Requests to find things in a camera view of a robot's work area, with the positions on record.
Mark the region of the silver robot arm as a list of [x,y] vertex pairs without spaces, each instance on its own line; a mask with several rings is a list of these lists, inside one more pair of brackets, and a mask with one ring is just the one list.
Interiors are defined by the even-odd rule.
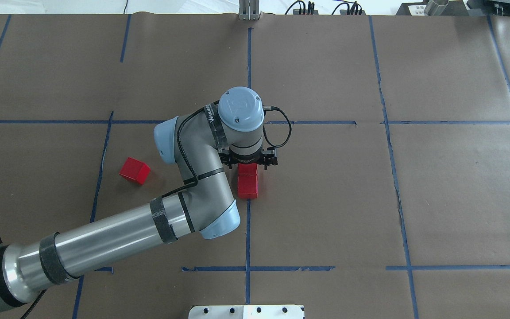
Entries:
[[212,240],[235,230],[240,216],[224,167],[277,165],[277,146],[263,149],[269,111],[280,108],[263,105],[253,89],[228,89],[218,101],[154,128],[162,160],[178,165],[179,188],[34,244],[4,245],[0,238],[0,312],[35,306],[54,285],[188,234]]

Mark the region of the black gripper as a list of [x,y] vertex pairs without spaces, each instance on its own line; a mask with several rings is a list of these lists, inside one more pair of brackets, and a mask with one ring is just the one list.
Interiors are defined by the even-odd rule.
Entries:
[[218,155],[222,165],[229,169],[239,164],[249,165],[255,163],[256,165],[263,165],[265,170],[269,166],[278,165],[277,148],[275,147],[259,148],[253,154],[248,155],[237,154],[229,148],[224,148],[218,151]]

